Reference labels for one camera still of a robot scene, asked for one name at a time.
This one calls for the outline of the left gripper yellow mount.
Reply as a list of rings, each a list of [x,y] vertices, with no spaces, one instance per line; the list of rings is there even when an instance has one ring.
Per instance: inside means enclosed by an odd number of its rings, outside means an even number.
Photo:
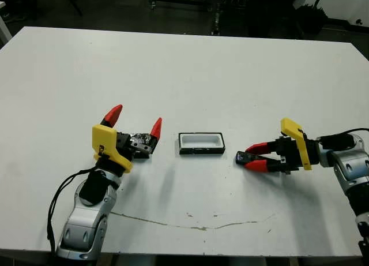
[[[161,117],[153,125],[150,134],[117,132],[113,127],[122,109],[121,104],[116,105],[104,116],[101,125],[92,128],[96,167],[112,173],[129,173],[134,158],[148,159],[161,136]]]

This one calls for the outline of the right gripper yellow mount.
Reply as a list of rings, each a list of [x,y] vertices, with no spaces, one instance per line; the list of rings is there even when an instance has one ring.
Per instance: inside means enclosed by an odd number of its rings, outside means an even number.
[[[312,170],[312,165],[319,163],[316,141],[307,138],[302,127],[289,118],[281,120],[282,137],[271,142],[253,144],[246,152],[262,155],[275,152],[281,156],[279,162],[271,160],[253,160],[244,165],[248,170],[259,173],[290,173],[300,167]]]

